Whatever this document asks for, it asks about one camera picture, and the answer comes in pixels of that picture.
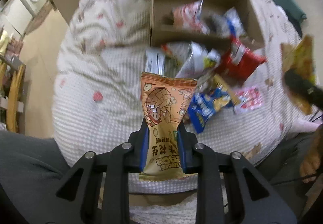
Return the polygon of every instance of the red and white snack package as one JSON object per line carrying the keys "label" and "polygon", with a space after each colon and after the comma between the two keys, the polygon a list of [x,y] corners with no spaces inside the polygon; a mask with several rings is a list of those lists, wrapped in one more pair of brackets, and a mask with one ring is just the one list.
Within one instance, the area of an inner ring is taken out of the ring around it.
{"label": "red and white snack package", "polygon": [[263,104],[263,99],[258,87],[246,87],[235,91],[241,103],[234,106],[236,114],[244,114],[249,111],[258,109]]}
{"label": "red and white snack package", "polygon": [[217,73],[245,81],[259,65],[266,62],[266,58],[253,53],[240,40],[233,38],[231,49],[221,57],[221,61],[215,70]]}
{"label": "red and white snack package", "polygon": [[174,8],[172,10],[174,17],[173,25],[208,34],[210,32],[209,28],[199,19],[202,11],[202,4],[203,0],[199,0]]}

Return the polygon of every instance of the red snack bag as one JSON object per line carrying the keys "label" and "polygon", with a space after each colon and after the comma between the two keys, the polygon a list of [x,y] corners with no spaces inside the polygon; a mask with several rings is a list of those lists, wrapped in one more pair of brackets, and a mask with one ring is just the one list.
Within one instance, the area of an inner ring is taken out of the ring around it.
{"label": "red snack bag", "polygon": [[231,49],[221,57],[221,63],[215,71],[245,81],[264,62],[265,57],[256,55],[240,40],[232,38]]}

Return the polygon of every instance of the black cable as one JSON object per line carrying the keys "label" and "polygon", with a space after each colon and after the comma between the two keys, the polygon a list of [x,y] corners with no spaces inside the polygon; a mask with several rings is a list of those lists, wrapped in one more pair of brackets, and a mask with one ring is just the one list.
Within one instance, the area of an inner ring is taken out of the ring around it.
{"label": "black cable", "polygon": [[317,119],[320,119],[322,116],[323,116],[323,115],[321,115],[321,116],[319,116],[319,117],[315,118],[312,122],[316,121]]}
{"label": "black cable", "polygon": [[276,185],[285,184],[285,183],[289,183],[289,182],[293,182],[293,181],[304,180],[304,179],[314,177],[314,176],[317,176],[317,175],[318,175],[318,173],[315,173],[315,174],[308,175],[308,176],[298,177],[298,178],[294,178],[294,179],[290,179],[290,180],[284,180],[284,181],[280,181],[280,182],[276,182],[276,183],[270,183],[270,184],[272,186],[276,186]]}

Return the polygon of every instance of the orange snack package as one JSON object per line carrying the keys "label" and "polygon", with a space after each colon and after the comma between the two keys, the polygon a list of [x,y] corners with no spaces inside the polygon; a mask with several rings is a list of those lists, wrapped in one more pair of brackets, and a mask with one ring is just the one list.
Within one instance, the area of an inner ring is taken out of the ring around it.
{"label": "orange snack package", "polygon": [[142,104],[149,142],[140,180],[163,181],[185,176],[178,155],[177,127],[191,102],[196,84],[193,79],[142,73]]}

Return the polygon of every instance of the pink snack package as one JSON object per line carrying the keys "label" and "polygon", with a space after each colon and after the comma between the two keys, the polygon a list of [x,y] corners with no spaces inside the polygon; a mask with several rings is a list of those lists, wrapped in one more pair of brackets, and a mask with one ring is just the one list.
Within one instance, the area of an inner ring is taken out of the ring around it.
{"label": "pink snack package", "polygon": [[236,114],[244,114],[258,109],[263,104],[263,99],[258,87],[245,87],[235,91],[235,95],[241,100],[241,103],[234,106]]}
{"label": "pink snack package", "polygon": [[173,25],[208,34],[210,32],[209,28],[199,20],[202,11],[202,3],[203,0],[199,0],[174,8],[172,10],[174,17]]}

